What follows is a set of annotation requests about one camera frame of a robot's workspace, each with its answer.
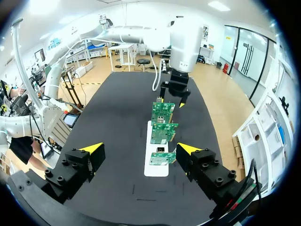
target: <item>ceiling light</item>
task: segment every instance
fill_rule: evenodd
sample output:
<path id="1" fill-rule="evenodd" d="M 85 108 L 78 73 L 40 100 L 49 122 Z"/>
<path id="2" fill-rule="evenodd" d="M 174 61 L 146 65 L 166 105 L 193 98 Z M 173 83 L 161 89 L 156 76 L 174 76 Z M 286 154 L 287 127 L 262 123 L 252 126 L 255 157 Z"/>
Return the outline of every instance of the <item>ceiling light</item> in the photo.
<path id="1" fill-rule="evenodd" d="M 52 12 L 60 0 L 30 0 L 29 9 L 32 14 L 45 15 Z"/>
<path id="2" fill-rule="evenodd" d="M 40 37 L 40 40 L 41 40 L 41 39 L 44 39 L 44 38 L 47 38 L 49 35 L 50 35 L 50 33 L 43 34 L 43 35 Z"/>
<path id="3" fill-rule="evenodd" d="M 230 11 L 230 9 L 225 6 L 224 4 L 221 4 L 219 1 L 212 1 L 208 3 L 209 6 L 219 10 L 219 11 Z"/>
<path id="4" fill-rule="evenodd" d="M 60 24 L 68 24 L 68 23 L 72 22 L 73 20 L 75 20 L 76 18 L 77 18 L 76 16 L 65 16 L 59 21 L 59 23 Z"/>

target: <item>black stool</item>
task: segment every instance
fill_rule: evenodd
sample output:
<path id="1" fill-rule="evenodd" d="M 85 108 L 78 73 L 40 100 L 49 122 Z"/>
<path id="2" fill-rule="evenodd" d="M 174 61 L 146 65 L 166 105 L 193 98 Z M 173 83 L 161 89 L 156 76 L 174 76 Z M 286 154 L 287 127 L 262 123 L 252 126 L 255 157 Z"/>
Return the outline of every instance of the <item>black stool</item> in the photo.
<path id="1" fill-rule="evenodd" d="M 149 65 L 151 61 L 148 59 L 139 59 L 137 63 L 143 66 L 143 72 L 145 72 L 145 65 Z"/>

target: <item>ceiling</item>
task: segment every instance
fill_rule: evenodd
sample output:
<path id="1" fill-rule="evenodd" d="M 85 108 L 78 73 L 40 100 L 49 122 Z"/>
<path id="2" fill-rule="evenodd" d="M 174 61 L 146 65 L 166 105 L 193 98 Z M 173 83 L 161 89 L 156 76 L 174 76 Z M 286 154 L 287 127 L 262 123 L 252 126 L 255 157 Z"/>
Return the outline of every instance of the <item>ceiling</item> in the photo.
<path id="1" fill-rule="evenodd" d="M 59 24 L 60 19 L 64 16 L 72 15 L 81 17 L 87 15 L 93 11 L 101 8 L 125 4 L 130 2 L 137 2 L 137 0 L 57 0 L 58 4 L 52 13 L 46 14 L 47 7 L 42 6 L 38 11 L 42 15 L 33 15 L 29 6 L 30 1 L 19 13 L 15 15 L 15 18 L 22 16 L 22 26 L 20 28 L 20 45 L 21 52 L 26 52 L 28 49 L 40 43 L 40 37 L 46 33 L 53 33 L 60 30 L 65 24 Z M 194 9 L 205 11 L 213 16 L 219 17 L 223 20 L 239 21 L 256 26 L 260 26 L 267 30 L 270 30 L 270 21 L 267 20 L 264 10 L 258 8 L 252 0 L 219 0 L 227 7 L 230 11 L 221 12 L 207 4 L 212 0 L 139 0 L 139 2 L 157 1 L 173 3 L 177 5 L 183 5 Z M 0 52 L 0 72 L 2 72 L 5 63 L 11 58 L 12 51 L 12 38 L 10 36 L 10 30 L 7 30 L 4 34 L 5 39 L 1 43 L 4 46 L 4 50 Z"/>

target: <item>person's leg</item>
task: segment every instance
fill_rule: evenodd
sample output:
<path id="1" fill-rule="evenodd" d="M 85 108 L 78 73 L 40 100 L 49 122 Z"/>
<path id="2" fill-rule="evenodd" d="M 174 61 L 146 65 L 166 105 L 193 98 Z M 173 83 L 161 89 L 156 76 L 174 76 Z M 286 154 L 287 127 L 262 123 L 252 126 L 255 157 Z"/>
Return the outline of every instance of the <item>person's leg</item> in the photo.
<path id="1" fill-rule="evenodd" d="M 30 162 L 30 164 L 33 165 L 38 170 L 42 170 L 42 171 L 47 170 L 47 167 L 39 159 L 37 159 L 33 155 L 30 157 L 28 162 Z"/>
<path id="2" fill-rule="evenodd" d="M 35 141 L 35 140 L 33 141 L 32 148 L 35 151 L 35 153 L 38 153 L 38 154 L 41 153 L 41 146 L 37 141 Z"/>

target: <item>circuit board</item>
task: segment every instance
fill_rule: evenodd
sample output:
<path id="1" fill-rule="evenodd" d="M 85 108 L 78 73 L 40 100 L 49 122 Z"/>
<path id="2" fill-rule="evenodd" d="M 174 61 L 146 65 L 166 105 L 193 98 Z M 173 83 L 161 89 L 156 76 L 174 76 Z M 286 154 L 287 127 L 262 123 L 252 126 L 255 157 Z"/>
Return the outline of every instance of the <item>circuit board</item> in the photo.
<path id="1" fill-rule="evenodd" d="M 174 103 L 152 103 L 151 125 L 154 123 L 170 123 L 174 112 Z"/>
<path id="2" fill-rule="evenodd" d="M 172 141 L 175 136 L 175 128 L 178 123 L 155 123 L 151 131 L 151 144 L 165 145 L 168 141 Z"/>
<path id="3" fill-rule="evenodd" d="M 175 152 L 171 153 L 152 153 L 150 157 L 150 165 L 161 166 L 175 162 Z"/>

